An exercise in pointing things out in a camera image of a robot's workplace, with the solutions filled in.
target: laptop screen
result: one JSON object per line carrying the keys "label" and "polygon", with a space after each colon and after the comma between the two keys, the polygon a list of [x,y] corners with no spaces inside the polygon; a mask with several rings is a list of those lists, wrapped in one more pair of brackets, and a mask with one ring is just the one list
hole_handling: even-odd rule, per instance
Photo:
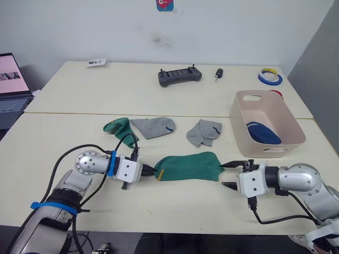
{"label": "laptop screen", "polygon": [[11,53],[0,55],[0,94],[29,91]]}

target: gray wall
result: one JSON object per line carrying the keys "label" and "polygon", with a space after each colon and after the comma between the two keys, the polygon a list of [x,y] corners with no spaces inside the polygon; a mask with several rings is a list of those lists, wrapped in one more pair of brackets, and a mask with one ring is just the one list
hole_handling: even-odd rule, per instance
{"label": "gray wall", "polygon": [[0,52],[30,88],[68,60],[279,65],[292,70],[333,0],[0,0]]}
{"label": "gray wall", "polygon": [[339,0],[335,0],[288,79],[339,151]]}

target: laptop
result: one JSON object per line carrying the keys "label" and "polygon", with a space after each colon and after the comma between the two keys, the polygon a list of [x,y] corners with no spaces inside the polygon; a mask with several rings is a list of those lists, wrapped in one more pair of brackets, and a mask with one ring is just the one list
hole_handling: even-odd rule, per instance
{"label": "laptop", "polygon": [[0,54],[0,130],[9,129],[32,100],[13,54]]}

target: gray sock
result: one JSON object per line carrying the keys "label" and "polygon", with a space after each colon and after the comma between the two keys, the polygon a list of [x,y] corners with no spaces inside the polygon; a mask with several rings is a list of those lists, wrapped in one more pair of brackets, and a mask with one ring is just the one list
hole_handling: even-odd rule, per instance
{"label": "gray sock", "polygon": [[175,130],[175,123],[168,117],[154,119],[134,119],[131,123],[139,129],[145,139],[152,139],[167,135]]}
{"label": "gray sock", "polygon": [[200,120],[194,128],[188,131],[186,138],[196,147],[201,144],[211,147],[213,139],[219,137],[221,127],[221,123]]}
{"label": "gray sock", "polygon": [[222,124],[212,121],[199,121],[200,133],[208,139],[216,139],[221,133]]}

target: green sock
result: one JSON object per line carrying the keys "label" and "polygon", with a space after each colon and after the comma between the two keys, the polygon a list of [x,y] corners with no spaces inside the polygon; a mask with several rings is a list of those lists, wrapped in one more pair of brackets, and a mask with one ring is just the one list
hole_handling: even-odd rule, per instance
{"label": "green sock", "polygon": [[[127,117],[119,118],[106,124],[103,130],[104,132],[115,134],[115,136],[120,140],[128,133],[132,133],[135,136],[135,134],[131,130],[131,127],[129,126],[129,119]],[[124,138],[122,142],[130,148],[134,147],[134,138],[131,135],[128,135],[126,138]]]}
{"label": "green sock", "polygon": [[155,165],[155,178],[160,181],[204,179],[218,181],[224,171],[213,152],[188,156],[168,156]]}

